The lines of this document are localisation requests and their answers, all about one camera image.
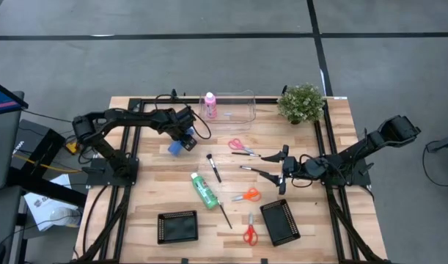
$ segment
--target green tube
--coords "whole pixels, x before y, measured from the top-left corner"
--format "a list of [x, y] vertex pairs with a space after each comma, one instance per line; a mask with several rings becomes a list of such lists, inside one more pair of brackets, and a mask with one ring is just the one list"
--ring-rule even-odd
[[217, 197], [212, 193], [203, 177], [199, 176], [196, 172], [193, 172], [191, 173], [191, 179], [193, 179], [194, 189], [208, 209], [212, 209], [219, 204]]

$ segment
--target concrete floor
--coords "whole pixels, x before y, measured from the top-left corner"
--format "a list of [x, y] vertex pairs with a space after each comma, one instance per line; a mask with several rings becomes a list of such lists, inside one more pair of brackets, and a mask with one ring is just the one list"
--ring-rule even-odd
[[[448, 0], [316, 0], [322, 33], [448, 32]], [[311, 32], [300, 0], [3, 0], [0, 35]], [[448, 136], [448, 38], [323, 39], [334, 95], [348, 96], [359, 135], [405, 114], [413, 144], [372, 155], [375, 206], [389, 259], [448, 263], [448, 188], [424, 176], [424, 145]], [[32, 111], [71, 119], [113, 95], [198, 95], [285, 84], [322, 86], [312, 38], [258, 40], [0, 41], [0, 83], [22, 89]], [[57, 129], [69, 124], [23, 114]], [[74, 161], [66, 163], [76, 165]], [[448, 183], [448, 150], [427, 157]], [[66, 262], [78, 230], [29, 241], [26, 260]]]

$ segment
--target wooden table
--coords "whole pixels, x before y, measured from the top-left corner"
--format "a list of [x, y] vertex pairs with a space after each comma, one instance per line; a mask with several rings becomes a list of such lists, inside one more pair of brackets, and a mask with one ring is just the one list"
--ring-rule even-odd
[[[110, 107], [127, 108], [128, 97], [113, 97]], [[347, 100], [327, 98], [331, 122], [338, 151], [357, 142], [353, 119]], [[160, 105], [161, 108], [182, 105]], [[329, 153], [326, 128], [321, 121], [326, 152]], [[197, 126], [205, 135], [205, 129]], [[115, 128], [107, 136], [109, 143], [120, 147], [123, 128]], [[269, 263], [337, 263], [333, 231], [329, 217], [328, 202], [324, 187], [313, 183], [309, 188], [294, 188], [290, 181], [284, 196], [278, 195], [278, 188], [255, 172], [242, 170], [240, 165], [250, 165], [273, 174], [280, 173], [281, 164], [272, 164], [258, 158], [230, 155], [227, 142], [238, 137], [256, 153], [273, 155], [283, 144], [290, 146], [290, 155], [298, 157], [302, 153], [318, 156], [315, 129], [312, 123], [291, 125], [277, 113], [276, 105], [257, 105], [257, 118], [251, 129], [246, 131], [212, 131], [211, 139], [198, 139], [198, 145], [191, 151], [182, 151], [178, 158], [172, 157], [167, 148], [171, 139], [165, 133], [158, 135], [150, 128], [142, 128], [138, 151], [140, 169], [136, 185], [132, 188], [131, 200], [122, 246], [121, 263], [179, 263], [188, 258], [190, 263], [259, 263], [267, 258]], [[132, 134], [128, 146], [132, 145]], [[213, 173], [206, 155], [213, 154], [222, 183]], [[202, 175], [214, 193], [224, 203], [225, 211], [233, 225], [231, 230], [219, 208], [207, 210], [191, 185], [190, 174]], [[231, 202], [231, 197], [256, 187], [262, 192], [259, 202]], [[85, 212], [89, 212], [93, 199], [101, 187], [92, 188], [88, 193]], [[370, 248], [380, 257], [386, 258], [381, 231], [378, 226], [372, 198], [357, 187], [346, 188], [353, 225]], [[87, 248], [103, 229], [109, 204], [111, 187], [108, 187], [92, 214], [87, 233]], [[268, 231], [262, 220], [259, 206], [277, 199], [289, 203], [298, 230], [302, 237], [296, 241], [273, 247]], [[199, 240], [167, 245], [157, 244], [157, 215], [182, 210], [197, 210]], [[259, 235], [256, 246], [243, 242], [242, 234], [248, 227], [248, 214], [254, 214], [254, 228]], [[77, 237], [76, 250], [81, 252], [86, 217], [82, 219]], [[108, 258], [114, 251], [116, 230], [113, 230], [108, 250]], [[346, 257], [350, 257], [347, 235], [343, 233]]]

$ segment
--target monitor screen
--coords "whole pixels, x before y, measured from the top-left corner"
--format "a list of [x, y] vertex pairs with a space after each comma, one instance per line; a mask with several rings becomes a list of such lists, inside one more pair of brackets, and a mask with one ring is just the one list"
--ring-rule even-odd
[[0, 85], [0, 114], [26, 109], [28, 104]]

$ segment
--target black tray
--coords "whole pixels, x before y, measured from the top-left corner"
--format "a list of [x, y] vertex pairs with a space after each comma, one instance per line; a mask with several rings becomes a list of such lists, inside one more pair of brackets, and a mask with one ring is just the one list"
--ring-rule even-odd
[[260, 210], [273, 246], [280, 246], [301, 237], [285, 199], [260, 206]]
[[158, 244], [196, 241], [197, 212], [160, 213], [157, 227]]

